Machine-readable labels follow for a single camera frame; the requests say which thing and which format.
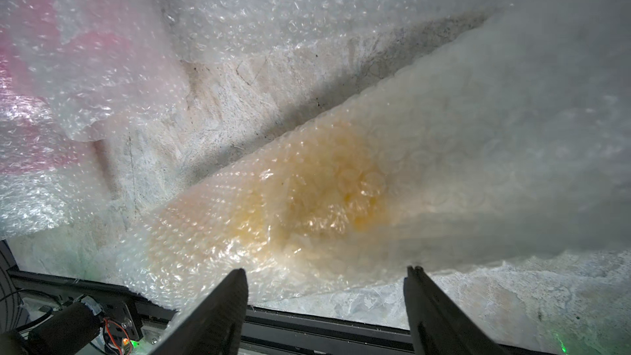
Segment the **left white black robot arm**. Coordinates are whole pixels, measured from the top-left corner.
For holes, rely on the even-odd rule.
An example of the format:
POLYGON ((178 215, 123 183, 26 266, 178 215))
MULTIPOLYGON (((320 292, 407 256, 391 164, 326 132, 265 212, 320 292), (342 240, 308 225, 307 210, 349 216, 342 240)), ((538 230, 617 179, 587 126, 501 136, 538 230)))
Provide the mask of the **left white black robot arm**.
POLYGON ((31 330, 25 339, 16 330, 1 335, 1 354, 72 355, 100 333, 101 320, 75 302, 31 330))

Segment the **bubble wrap of magenta glass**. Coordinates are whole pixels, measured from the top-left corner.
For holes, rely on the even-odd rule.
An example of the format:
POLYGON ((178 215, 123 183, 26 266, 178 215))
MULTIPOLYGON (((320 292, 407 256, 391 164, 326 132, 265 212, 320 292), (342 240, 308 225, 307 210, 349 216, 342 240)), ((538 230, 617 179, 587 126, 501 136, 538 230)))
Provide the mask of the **bubble wrap of magenta glass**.
POLYGON ((181 103, 187 77, 153 0, 1 0, 1 236, 90 222, 95 143, 181 103))

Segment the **magenta wine glass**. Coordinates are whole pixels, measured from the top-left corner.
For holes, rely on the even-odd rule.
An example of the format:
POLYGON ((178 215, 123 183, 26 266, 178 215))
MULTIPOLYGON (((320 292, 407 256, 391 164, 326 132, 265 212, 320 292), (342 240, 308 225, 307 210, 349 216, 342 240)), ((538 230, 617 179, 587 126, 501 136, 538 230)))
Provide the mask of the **magenta wine glass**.
POLYGON ((135 48, 111 0, 1 0, 1 171, 75 165, 128 117, 135 48))

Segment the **yellow wine glass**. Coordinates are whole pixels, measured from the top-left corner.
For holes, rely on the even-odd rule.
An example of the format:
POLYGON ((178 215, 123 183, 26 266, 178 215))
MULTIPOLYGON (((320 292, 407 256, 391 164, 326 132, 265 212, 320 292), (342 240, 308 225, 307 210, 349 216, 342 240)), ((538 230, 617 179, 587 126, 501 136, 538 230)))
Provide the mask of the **yellow wine glass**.
POLYGON ((386 177, 349 123, 312 125, 221 169, 175 198, 153 232, 187 250, 250 255, 343 238, 386 222, 386 177))

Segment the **bubble wrap of yellow glass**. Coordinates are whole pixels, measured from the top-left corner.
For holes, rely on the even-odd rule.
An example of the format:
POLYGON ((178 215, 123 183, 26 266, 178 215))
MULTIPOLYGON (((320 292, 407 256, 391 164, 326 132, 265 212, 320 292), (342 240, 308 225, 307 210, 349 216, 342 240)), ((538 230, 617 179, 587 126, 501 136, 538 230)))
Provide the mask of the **bubble wrap of yellow glass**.
POLYGON ((181 310, 236 269, 268 302, 630 245, 630 0, 520 3, 294 131, 335 121, 385 175, 386 222, 296 252, 187 250, 153 232, 181 193, 124 238, 123 284, 181 310))

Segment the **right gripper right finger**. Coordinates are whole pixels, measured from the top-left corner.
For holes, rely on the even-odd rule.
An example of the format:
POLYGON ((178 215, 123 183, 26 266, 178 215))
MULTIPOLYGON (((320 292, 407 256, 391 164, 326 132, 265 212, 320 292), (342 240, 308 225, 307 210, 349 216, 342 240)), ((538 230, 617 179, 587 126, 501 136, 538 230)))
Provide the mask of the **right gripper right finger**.
POLYGON ((416 354, 506 355, 420 266, 408 268, 404 302, 416 354))

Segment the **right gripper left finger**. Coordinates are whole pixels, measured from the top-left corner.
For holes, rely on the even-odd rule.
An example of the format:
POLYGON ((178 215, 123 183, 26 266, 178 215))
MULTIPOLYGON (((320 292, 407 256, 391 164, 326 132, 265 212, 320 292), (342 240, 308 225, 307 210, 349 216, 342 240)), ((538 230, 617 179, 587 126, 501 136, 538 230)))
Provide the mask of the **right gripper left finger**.
POLYGON ((231 271, 154 354, 237 354, 248 301, 246 271, 231 271))

